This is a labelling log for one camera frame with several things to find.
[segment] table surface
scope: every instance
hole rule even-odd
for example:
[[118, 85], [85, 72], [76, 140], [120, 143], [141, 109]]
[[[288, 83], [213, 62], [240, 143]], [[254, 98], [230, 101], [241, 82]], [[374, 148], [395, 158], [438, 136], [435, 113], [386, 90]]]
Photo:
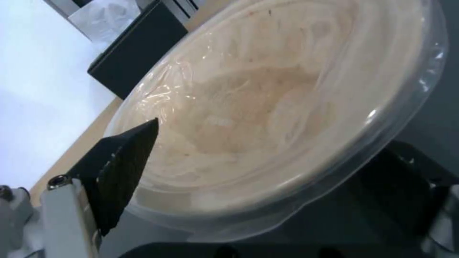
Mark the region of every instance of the table surface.
[[86, 72], [99, 52], [42, 0], [0, 1], [0, 32], [0, 184], [30, 189], [115, 95]]

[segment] beige batter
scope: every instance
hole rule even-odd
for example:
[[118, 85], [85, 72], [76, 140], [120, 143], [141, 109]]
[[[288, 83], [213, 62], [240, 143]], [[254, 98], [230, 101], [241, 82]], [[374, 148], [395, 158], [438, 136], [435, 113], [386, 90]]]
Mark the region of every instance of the beige batter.
[[137, 202], [215, 212], [307, 182], [399, 91], [419, 56], [423, 15], [420, 0], [225, 9], [146, 75], [107, 131], [161, 121]]

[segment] black plastic piece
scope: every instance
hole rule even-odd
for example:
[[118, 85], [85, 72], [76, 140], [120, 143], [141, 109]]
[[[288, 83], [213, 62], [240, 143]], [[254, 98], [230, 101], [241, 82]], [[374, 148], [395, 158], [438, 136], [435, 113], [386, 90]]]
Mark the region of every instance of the black plastic piece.
[[103, 138], [67, 173], [81, 180], [103, 236], [117, 225], [139, 184], [158, 130], [154, 119]]
[[349, 183], [363, 205], [387, 214], [409, 239], [420, 240], [459, 179], [411, 145], [393, 141]]
[[321, 247], [307, 244], [151, 243], [137, 247], [121, 258], [422, 258], [416, 247], [342, 245]]
[[125, 99], [187, 30], [161, 1], [153, 1], [89, 67], [88, 73]]

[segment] metal bolt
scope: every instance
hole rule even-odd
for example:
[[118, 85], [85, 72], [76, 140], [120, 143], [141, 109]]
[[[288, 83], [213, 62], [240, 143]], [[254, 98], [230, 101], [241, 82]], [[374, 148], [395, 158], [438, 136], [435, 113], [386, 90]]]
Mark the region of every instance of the metal bolt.
[[13, 191], [11, 188], [7, 185], [0, 185], [0, 198], [7, 201], [11, 202], [13, 200]]
[[54, 190], [72, 183], [72, 178], [68, 175], [59, 175], [48, 181], [48, 190]]

